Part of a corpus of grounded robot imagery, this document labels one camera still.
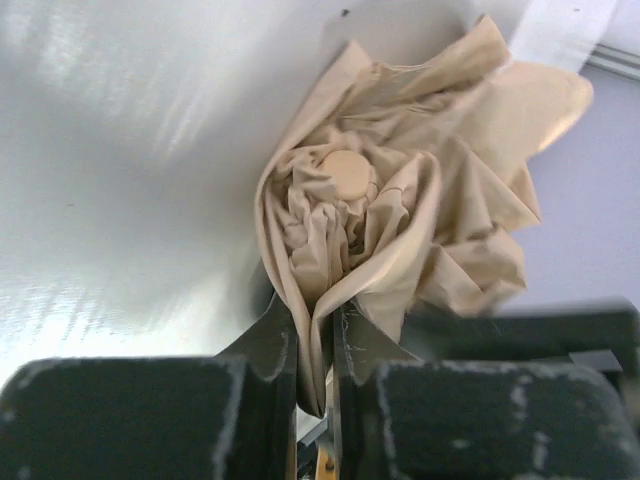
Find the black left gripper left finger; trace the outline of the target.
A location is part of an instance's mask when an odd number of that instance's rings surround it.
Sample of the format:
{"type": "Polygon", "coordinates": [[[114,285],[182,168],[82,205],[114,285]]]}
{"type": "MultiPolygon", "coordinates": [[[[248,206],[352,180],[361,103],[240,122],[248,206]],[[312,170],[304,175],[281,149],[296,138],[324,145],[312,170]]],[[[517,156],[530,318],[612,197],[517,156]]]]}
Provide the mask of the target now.
{"type": "Polygon", "coordinates": [[[273,298],[214,356],[29,362],[1,391],[1,475],[292,479],[297,361],[273,298]]]}

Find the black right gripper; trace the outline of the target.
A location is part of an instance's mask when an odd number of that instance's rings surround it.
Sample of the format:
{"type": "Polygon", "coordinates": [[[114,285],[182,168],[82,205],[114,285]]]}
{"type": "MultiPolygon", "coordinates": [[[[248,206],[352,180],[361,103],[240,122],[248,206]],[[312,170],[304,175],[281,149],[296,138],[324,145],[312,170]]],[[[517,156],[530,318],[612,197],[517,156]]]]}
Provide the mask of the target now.
{"type": "Polygon", "coordinates": [[[573,362],[639,398],[639,312],[628,302],[478,316],[424,306],[405,316],[400,344],[423,360],[573,362]]]}

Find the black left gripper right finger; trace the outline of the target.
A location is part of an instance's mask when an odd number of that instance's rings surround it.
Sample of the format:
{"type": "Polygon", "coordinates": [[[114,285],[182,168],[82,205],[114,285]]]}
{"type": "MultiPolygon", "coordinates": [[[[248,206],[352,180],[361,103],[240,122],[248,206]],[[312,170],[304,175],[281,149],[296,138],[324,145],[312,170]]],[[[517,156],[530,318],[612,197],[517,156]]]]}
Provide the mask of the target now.
{"type": "Polygon", "coordinates": [[[635,479],[639,398],[573,362],[423,360],[332,316],[340,479],[635,479]]]}

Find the beige folding umbrella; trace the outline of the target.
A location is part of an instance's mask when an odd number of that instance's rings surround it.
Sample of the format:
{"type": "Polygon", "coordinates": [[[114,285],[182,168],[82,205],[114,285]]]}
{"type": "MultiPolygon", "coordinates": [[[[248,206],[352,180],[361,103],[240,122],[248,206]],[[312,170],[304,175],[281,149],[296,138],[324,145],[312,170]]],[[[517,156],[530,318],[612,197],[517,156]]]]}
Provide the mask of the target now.
{"type": "Polygon", "coordinates": [[[541,216],[529,160],[593,94],[575,72],[514,60],[487,16],[420,65],[341,52],[255,197],[263,264],[299,335],[304,411],[325,411],[327,320],[344,303],[398,341],[417,304],[472,315],[525,289],[513,234],[541,216]]]}

